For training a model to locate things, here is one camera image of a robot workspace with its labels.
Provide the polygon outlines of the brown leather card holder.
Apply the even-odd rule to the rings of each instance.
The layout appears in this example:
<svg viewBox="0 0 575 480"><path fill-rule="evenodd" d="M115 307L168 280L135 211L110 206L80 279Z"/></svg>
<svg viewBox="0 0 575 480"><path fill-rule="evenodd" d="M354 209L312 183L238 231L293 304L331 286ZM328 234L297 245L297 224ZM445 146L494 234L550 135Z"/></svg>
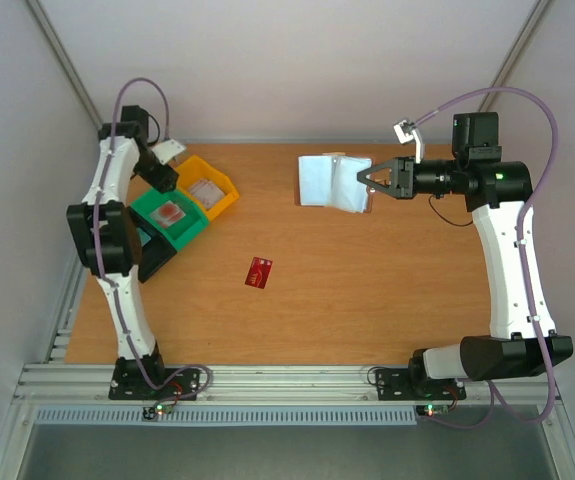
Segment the brown leather card holder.
<svg viewBox="0 0 575 480"><path fill-rule="evenodd" d="M370 213L372 193L358 174L374 165L368 157L340 153L303 155L296 161L295 204Z"/></svg>

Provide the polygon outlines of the red VIP credit card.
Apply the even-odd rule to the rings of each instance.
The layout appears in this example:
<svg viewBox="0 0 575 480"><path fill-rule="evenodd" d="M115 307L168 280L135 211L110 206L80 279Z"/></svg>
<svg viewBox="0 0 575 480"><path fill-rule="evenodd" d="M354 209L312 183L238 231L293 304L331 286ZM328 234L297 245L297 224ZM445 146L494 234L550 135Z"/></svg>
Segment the red VIP credit card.
<svg viewBox="0 0 575 480"><path fill-rule="evenodd" d="M273 266L273 261L254 257L250 264L245 284L258 289L264 289Z"/></svg>

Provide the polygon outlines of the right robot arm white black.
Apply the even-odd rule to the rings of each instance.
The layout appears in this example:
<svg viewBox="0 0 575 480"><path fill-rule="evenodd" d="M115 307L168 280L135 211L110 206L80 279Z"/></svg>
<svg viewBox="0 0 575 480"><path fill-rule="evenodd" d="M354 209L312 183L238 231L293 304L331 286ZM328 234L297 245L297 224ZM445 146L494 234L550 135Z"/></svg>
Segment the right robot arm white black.
<svg viewBox="0 0 575 480"><path fill-rule="evenodd" d="M400 376L405 390L416 399L432 398L459 379L534 377L568 359L572 340L558 334L539 279L533 211L526 205L530 173L521 162L502 161L497 114L455 115L450 160L424 159L411 121L398 122L394 131L402 143L415 143L415 154L367 168L358 181L396 199L463 196L480 237L491 301L489 334L415 351Z"/></svg>

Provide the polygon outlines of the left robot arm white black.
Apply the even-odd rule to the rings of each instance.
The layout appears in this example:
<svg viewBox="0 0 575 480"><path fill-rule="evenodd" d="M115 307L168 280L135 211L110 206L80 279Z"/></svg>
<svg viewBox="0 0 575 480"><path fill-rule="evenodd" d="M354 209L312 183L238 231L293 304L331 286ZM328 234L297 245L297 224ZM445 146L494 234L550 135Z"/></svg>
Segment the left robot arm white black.
<svg viewBox="0 0 575 480"><path fill-rule="evenodd" d="M168 386L157 341L149 327L139 289L142 245L125 205L136 175L160 193L172 191L178 174L149 145L149 113L125 106L115 123L98 132L100 156L92 184L66 218L81 264L106 298L118 340L118 359L109 398L153 399Z"/></svg>

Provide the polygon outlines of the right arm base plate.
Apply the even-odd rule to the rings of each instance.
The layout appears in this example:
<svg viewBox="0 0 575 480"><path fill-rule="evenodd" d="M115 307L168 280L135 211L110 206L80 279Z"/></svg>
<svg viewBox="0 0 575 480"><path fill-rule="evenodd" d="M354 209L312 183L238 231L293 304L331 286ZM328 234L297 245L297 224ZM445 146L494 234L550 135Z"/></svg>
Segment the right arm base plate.
<svg viewBox="0 0 575 480"><path fill-rule="evenodd" d="M416 384L407 368L372 367L368 382L376 389L380 401L451 401L465 400L465 388L454 379L427 380Z"/></svg>

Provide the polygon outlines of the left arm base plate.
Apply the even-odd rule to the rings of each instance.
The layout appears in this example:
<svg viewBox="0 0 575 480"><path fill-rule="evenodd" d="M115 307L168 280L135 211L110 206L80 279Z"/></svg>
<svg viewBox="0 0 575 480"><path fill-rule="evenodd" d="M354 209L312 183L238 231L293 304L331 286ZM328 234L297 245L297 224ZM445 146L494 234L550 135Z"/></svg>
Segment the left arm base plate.
<svg viewBox="0 0 575 480"><path fill-rule="evenodd" d="M165 382L172 372L172 368L164 369L159 378L153 377L147 382L138 368L133 371L115 370L108 398L117 401L195 400L207 375L200 369L187 368L177 373L169 382Z"/></svg>

